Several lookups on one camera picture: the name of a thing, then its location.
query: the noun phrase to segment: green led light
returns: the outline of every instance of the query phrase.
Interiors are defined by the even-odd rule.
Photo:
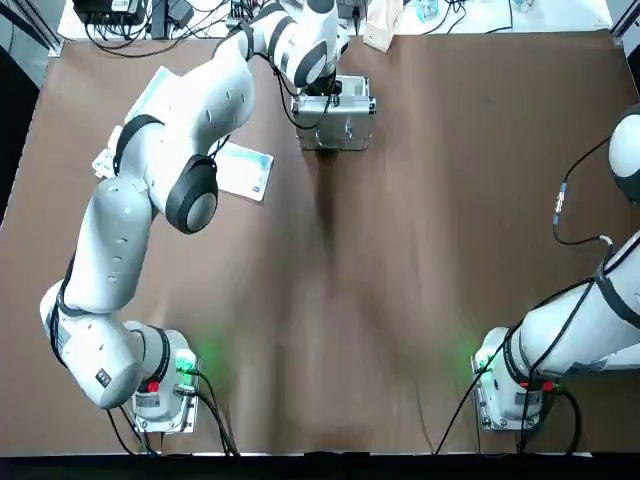
[[[190,373],[184,373],[188,370],[196,370],[196,356],[190,350],[180,349],[176,353],[176,371],[181,372],[178,384],[181,387],[190,388],[193,386],[194,379]]]

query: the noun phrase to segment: label sticker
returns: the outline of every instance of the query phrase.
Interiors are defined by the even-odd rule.
[[[104,388],[107,388],[107,385],[111,383],[111,377],[107,372],[104,371],[104,368],[101,368],[98,373],[96,373],[96,380],[100,382]]]
[[[136,393],[136,407],[153,408],[160,406],[160,395],[157,393]]]
[[[113,0],[111,2],[111,10],[114,12],[126,12],[129,10],[131,0]]]
[[[46,331],[47,338],[50,338],[49,332],[51,331],[51,315],[47,317],[46,325],[47,325],[47,331]],[[71,338],[71,335],[69,334],[69,331],[62,326],[61,322],[58,322],[58,338],[56,339],[58,352],[62,352],[62,349],[64,348],[64,346],[66,345],[66,343],[69,341],[70,338]]]

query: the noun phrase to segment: wire bundle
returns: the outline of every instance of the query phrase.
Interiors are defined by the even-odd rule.
[[[209,411],[213,415],[214,420],[216,421],[216,424],[218,425],[218,431],[220,433],[220,442],[222,443],[222,450],[224,451],[225,456],[239,457],[240,452],[236,447],[235,439],[233,438],[233,433],[230,428],[231,422],[227,419],[227,422],[225,425],[225,421],[222,419],[222,416],[220,415],[220,408],[218,406],[218,400],[216,398],[216,394],[213,391],[213,386],[211,385],[211,382],[209,381],[207,376],[204,373],[202,373],[200,370],[183,370],[182,372],[189,375],[196,375],[200,377],[202,380],[204,380],[204,382],[207,384],[207,388],[209,389],[209,394],[211,395],[211,398],[210,399],[207,398],[207,396],[204,395],[199,390],[191,391],[191,390],[184,390],[184,389],[178,388],[176,389],[176,393],[187,396],[187,397],[197,397],[200,400],[202,400],[202,403],[204,403],[206,407],[209,409]]]
[[[211,38],[208,37],[206,34],[205,36],[199,36],[199,34],[201,34],[202,32],[206,32],[208,31],[211,27],[213,27],[214,25],[217,25],[218,23],[222,23],[225,21],[225,18],[220,18],[218,20],[211,20],[208,24],[201,26],[204,22],[206,22],[208,19],[211,18],[212,15],[214,15],[221,7],[223,7],[225,4],[227,4],[229,2],[229,0],[222,0],[217,6],[215,6],[214,8],[212,8],[211,10],[199,10],[196,9],[195,7],[193,7],[193,5],[191,5],[192,8],[194,8],[194,10],[197,10],[199,12],[208,12],[207,15],[205,15],[200,21],[198,21],[195,25],[193,25],[192,27],[186,26],[185,27],[185,32],[180,34],[179,36],[172,38],[172,43],[164,48],[161,48],[159,50],[155,50],[153,52],[147,52],[147,53],[142,53],[142,54],[126,54],[126,53],[122,53],[119,50],[122,50],[123,48],[126,48],[128,46],[130,46],[133,42],[135,42],[136,40],[138,40],[140,38],[140,36],[142,36],[144,38],[144,34],[147,32],[147,29],[149,28],[149,26],[151,25],[151,15],[147,14],[145,17],[145,21],[142,24],[141,27],[139,27],[136,31],[131,31],[131,28],[129,28],[128,30],[124,29],[124,25],[118,25],[120,27],[120,30],[117,30],[117,26],[110,24],[110,25],[104,25],[104,31],[101,28],[100,25],[96,25],[94,28],[96,30],[96,32],[102,37],[102,39],[105,42],[108,42],[109,40],[106,37],[106,32],[115,34],[115,35],[122,35],[123,38],[125,38],[125,42],[120,43],[119,45],[115,45],[115,46],[110,46],[110,45],[105,45],[105,44],[101,44],[99,43],[90,33],[89,33],[89,24],[91,23],[91,21],[93,20],[92,18],[88,18],[87,22],[84,25],[84,31],[87,35],[87,38],[91,41],[91,43],[93,43],[96,47],[98,47],[101,51],[108,53],[110,55],[114,55],[117,57],[121,57],[121,58],[145,58],[145,57],[151,57],[154,55],[158,55],[160,53],[164,53],[164,52],[168,52],[169,50],[175,48],[179,43],[181,43],[182,41],[186,40],[189,37],[195,37],[195,38],[199,38],[199,39],[206,39],[206,38]]]

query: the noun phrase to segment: black device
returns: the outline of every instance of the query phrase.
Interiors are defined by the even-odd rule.
[[[152,6],[151,38],[153,40],[167,40],[170,25],[181,30],[193,18],[193,8],[185,0],[153,0]]]
[[[147,0],[73,0],[73,9],[84,24],[140,25]]]

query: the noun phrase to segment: black cable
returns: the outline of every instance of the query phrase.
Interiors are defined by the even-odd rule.
[[[224,428],[224,423],[222,418],[220,417],[220,412],[216,405],[214,405],[211,400],[209,400],[206,395],[203,395],[201,392],[193,392],[190,395],[198,397],[202,402],[207,406],[216,423],[218,424],[218,429],[220,431],[220,440],[222,441],[222,448],[225,450],[225,454],[231,453],[232,455],[239,457],[240,452],[236,447],[235,442],[229,438],[229,434]]]
[[[289,122],[294,125],[296,128],[299,128],[300,130],[315,130],[316,128],[318,128],[318,126],[320,125],[320,123],[322,122],[322,119],[324,118],[325,114],[327,113],[327,110],[329,110],[329,105],[331,104],[331,97],[333,96],[333,88],[336,85],[336,72],[333,73],[333,81],[331,82],[331,92],[329,93],[329,95],[327,95],[327,103],[324,106],[324,110],[322,111],[322,113],[320,114],[320,118],[318,119],[318,121],[316,123],[314,123],[313,125],[300,125],[299,123],[297,123],[293,118],[291,118],[291,116],[289,115],[289,109],[287,108],[287,102],[284,99],[284,90],[283,90],[283,80],[282,80],[282,75],[277,75],[278,78],[278,83],[280,84],[280,99],[282,100],[282,108],[284,109],[284,113],[287,116],[287,120],[289,120]]]
[[[120,446],[122,447],[122,449],[125,452],[127,452],[129,455],[135,455],[135,453],[133,453],[131,450],[129,450],[127,445],[122,440],[122,437],[120,436],[120,432],[118,432],[118,427],[116,427],[116,422],[113,421],[113,415],[111,415],[111,411],[110,410],[107,410],[107,416],[109,417],[109,422],[111,422],[111,426],[113,427],[113,431],[116,434],[116,437],[118,438],[118,443],[120,443]]]
[[[564,205],[565,194],[567,190],[567,184],[569,182],[569,177],[574,172],[576,167],[578,167],[582,162],[584,162],[589,156],[591,156],[599,148],[605,145],[610,139],[611,137],[607,137],[604,140],[600,141],[597,145],[589,149],[587,153],[582,155],[576,162],[573,163],[573,165],[571,165],[569,170],[567,170],[567,173],[565,174],[564,178],[562,179],[562,183],[560,184],[560,191],[558,192],[558,197],[556,200],[556,209],[553,216],[553,224],[552,224],[553,238],[555,238],[555,240],[558,243],[561,243],[562,245],[578,246],[578,245],[584,245],[585,243],[596,242],[599,240],[604,240],[605,242],[610,243],[609,238],[603,235],[594,235],[591,237],[583,238],[581,240],[563,240],[562,238],[560,238],[560,235],[558,234],[558,225],[560,224],[560,214],[562,213],[562,207]]]
[[[442,21],[438,25],[436,25],[434,28],[432,28],[431,30],[428,30],[428,31],[424,32],[422,35],[428,35],[430,33],[433,33],[436,30],[438,30],[442,25],[444,25],[444,22],[447,21],[447,17],[449,16],[449,12],[450,11],[451,11],[451,4],[448,3],[447,10],[444,12],[444,17],[442,18]]]
[[[430,33],[435,32],[445,24],[445,22],[447,21],[447,18],[449,17],[449,13],[453,12],[457,14],[458,12],[460,12],[460,10],[462,10],[462,16],[458,18],[455,21],[455,23],[451,25],[451,27],[449,27],[449,30],[447,31],[447,35],[450,34],[451,31],[456,27],[456,25],[458,25],[467,16],[467,9],[465,8],[465,5],[464,5],[466,1],[467,0],[445,0],[445,3],[447,4],[447,9],[444,12],[444,17],[442,18],[442,21],[431,30],[424,32],[422,35],[428,35]]]
[[[484,32],[485,35],[489,34],[489,33],[501,32],[503,30],[511,30],[511,31],[513,31],[513,6],[511,5],[511,0],[507,0],[507,3],[509,4],[509,26],[508,27],[494,28],[493,30],[489,30],[488,32]]]
[[[131,433],[133,433],[133,436],[138,439],[140,444],[144,447],[144,449],[147,451],[147,453],[150,456],[157,457],[158,453],[155,452],[151,448],[151,445],[149,444],[149,437],[147,436],[147,432],[142,432],[142,437],[141,437],[140,434],[136,431],[136,427],[133,426],[133,422],[129,418],[129,415],[127,415],[127,412],[125,412],[122,405],[120,405],[120,407],[118,408],[120,409],[120,412],[122,412],[122,416],[124,417],[124,419],[127,421],[127,424],[129,425],[129,429],[131,430]]]
[[[4,4],[7,8],[11,9],[11,5],[9,4],[9,0],[5,0]],[[13,47],[13,41],[16,38],[16,24],[11,22],[11,40],[9,40],[9,48],[7,48],[7,53],[11,55],[11,47]]]
[[[222,0],[222,2],[220,2],[215,8],[213,8],[208,15],[206,15],[204,18],[202,18],[196,25],[194,25],[193,27],[196,27],[198,25],[200,25],[201,23],[203,23],[208,17],[210,17],[213,13],[215,13],[222,5],[224,5],[228,0]],[[222,21],[222,19],[219,20],[214,20],[212,21],[209,25],[196,29],[194,30],[193,27],[188,28],[188,32],[184,33],[182,35],[180,35],[179,37],[177,37],[176,39],[172,39],[174,40],[173,43],[171,43],[171,45],[168,45],[167,47],[161,48],[160,50],[156,50],[153,52],[147,52],[147,53],[141,53],[141,54],[124,54],[124,53],[120,53],[117,50],[122,49],[124,47],[129,46],[131,43],[133,43],[133,40],[131,40],[129,43],[125,44],[125,45],[118,45],[115,47],[112,46],[106,46],[106,45],[101,45],[100,43],[98,43],[90,34],[89,34],[89,28],[88,28],[88,23],[85,23],[85,33],[87,34],[87,38],[91,41],[91,43],[93,43],[96,47],[98,47],[98,49],[100,49],[101,51],[108,53],[110,55],[114,55],[117,57],[121,57],[121,58],[146,58],[146,57],[152,57],[154,55],[158,55],[161,53],[165,53],[168,52],[169,50],[175,48],[180,42],[182,42],[183,40],[186,40],[187,38],[189,38],[189,36],[191,35],[196,35],[197,33],[200,33],[208,28],[211,28],[211,26],[215,25],[216,23],[219,23],[220,21]],[[151,22],[151,17],[148,17],[145,24],[143,25],[143,27],[137,32],[138,35],[144,31],[146,29],[146,27],[149,25],[149,23]]]
[[[592,147],[587,153],[585,153],[584,155],[582,155],[582,157],[580,157],[577,161],[575,161],[574,164],[571,165],[569,170],[567,170],[567,173],[565,174],[564,179],[562,180],[562,182],[563,183],[567,183],[567,181],[569,180],[569,177],[571,176],[573,171],[576,169],[576,167],[578,165],[580,165],[582,162],[584,162],[589,156],[591,156],[594,152],[596,152],[600,147],[602,147],[609,140],[611,140],[611,136],[609,136],[609,137],[605,138],[604,140],[600,141],[596,146]]]
[[[580,410],[580,405],[578,405],[576,398],[564,388],[559,389],[554,393],[560,397],[566,398],[573,410],[573,435],[571,437],[571,443],[565,451],[565,455],[573,455],[576,453],[578,444],[582,438],[582,412]]]
[[[467,16],[467,9],[464,8],[464,2],[460,2],[459,4],[459,9],[458,10],[462,10],[462,16],[460,18],[458,18],[458,20],[455,21],[455,23],[453,25],[451,25],[451,27],[449,27],[449,30],[447,30],[447,35],[449,35],[453,29],[456,27],[456,25],[458,25],[462,20],[464,20]]]
[[[224,148],[224,146],[229,141],[229,138],[231,138],[231,134],[229,134],[226,137],[224,137],[224,140],[222,140],[222,143],[220,143],[220,140],[218,140],[218,145],[216,146],[216,149],[213,151],[213,153],[211,155],[209,155],[209,158],[211,158],[211,160],[213,160],[213,161],[216,160],[216,155],[218,155],[218,152]],[[211,387],[209,387],[209,388],[211,389],[211,394],[213,396],[213,389]]]

